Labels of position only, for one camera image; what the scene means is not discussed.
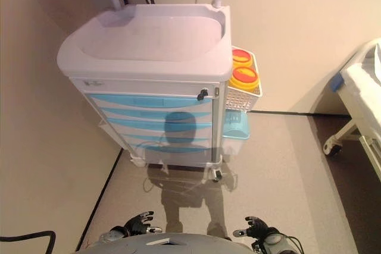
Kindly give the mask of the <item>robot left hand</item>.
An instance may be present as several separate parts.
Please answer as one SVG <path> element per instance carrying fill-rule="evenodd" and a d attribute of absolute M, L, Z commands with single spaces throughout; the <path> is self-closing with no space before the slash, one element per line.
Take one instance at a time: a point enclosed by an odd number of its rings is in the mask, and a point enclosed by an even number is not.
<path fill-rule="evenodd" d="M 150 221 L 154 218 L 154 211 L 146 211 L 135 217 L 129 219 L 125 225 L 124 229 L 127 231 L 128 236 L 137 236 L 141 234 L 150 233 L 162 233 L 163 229 L 161 227 L 155 227 L 150 225 Z"/>

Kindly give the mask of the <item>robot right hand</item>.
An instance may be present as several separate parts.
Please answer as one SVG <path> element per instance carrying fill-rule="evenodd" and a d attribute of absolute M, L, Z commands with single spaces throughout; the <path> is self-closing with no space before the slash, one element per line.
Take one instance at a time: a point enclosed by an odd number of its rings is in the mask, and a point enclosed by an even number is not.
<path fill-rule="evenodd" d="M 235 230 L 234 237 L 252 237 L 255 239 L 265 239 L 271 234 L 279 234 L 280 231 L 275 227 L 269 227 L 262 219 L 258 217 L 245 217 L 248 228 Z"/>

